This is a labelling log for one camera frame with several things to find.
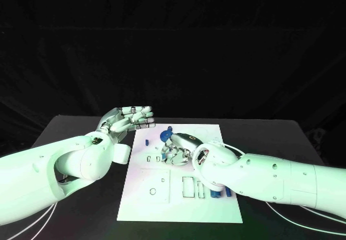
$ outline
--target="black curtain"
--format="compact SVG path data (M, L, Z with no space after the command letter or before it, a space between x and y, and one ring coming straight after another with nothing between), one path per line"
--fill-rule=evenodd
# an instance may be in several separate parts
M54 116L142 105L158 117L332 129L346 108L344 12L341 1L6 1L0 138L30 146Z

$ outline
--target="robotic hand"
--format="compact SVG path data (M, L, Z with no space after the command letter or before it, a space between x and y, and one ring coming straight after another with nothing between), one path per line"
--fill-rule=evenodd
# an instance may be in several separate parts
M221 192L227 186L262 201L305 206L346 218L346 169L246 154L218 141L204 143L172 130L162 133L162 140L164 162L184 166L192 161L195 175L211 190Z
M115 108L86 136L0 158L0 225L50 207L107 174L112 163L128 164L128 132L156 126L152 107ZM66 176L57 180L55 170Z

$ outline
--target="table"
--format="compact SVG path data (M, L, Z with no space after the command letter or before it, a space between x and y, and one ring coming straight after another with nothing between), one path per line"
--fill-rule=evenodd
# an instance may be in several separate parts
M86 135L97 128L100 117L58 115L32 147ZM162 124L220 124L224 142L246 153L270 155L302 163L325 165L292 120L156 118ZM136 132L123 144L133 146ZM221 240L221 239L345 239L288 222L266 202L239 195L244 224L195 222L117 221L129 165L113 163L104 178L64 199L37 240ZM293 205L272 204L295 222L314 228L346 233L342 223L325 219ZM0 239L12 237L44 214L0 226ZM32 239L47 220L17 238Z

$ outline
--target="black backdrop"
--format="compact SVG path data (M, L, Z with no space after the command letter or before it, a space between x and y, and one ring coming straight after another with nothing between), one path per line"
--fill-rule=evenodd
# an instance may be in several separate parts
M306 131L345 119L342 1L5 1L0 19L0 138L17 150L54 116L123 106Z

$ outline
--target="white paper sheet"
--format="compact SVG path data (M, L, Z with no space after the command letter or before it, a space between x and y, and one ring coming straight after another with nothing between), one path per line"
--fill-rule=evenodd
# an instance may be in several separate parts
M227 197L224 190L223 197L213 198L211 190L204 186L205 198L200 198L200 179L194 174L192 163L174 166L158 161L158 157L162 159L165 145L161 133L169 126L174 128L174 133L191 134L205 143L211 140L223 142L220 125L158 124L155 128L136 131L117 220L243 223L236 192L233 197ZM195 197L184 197L184 177L194 177Z

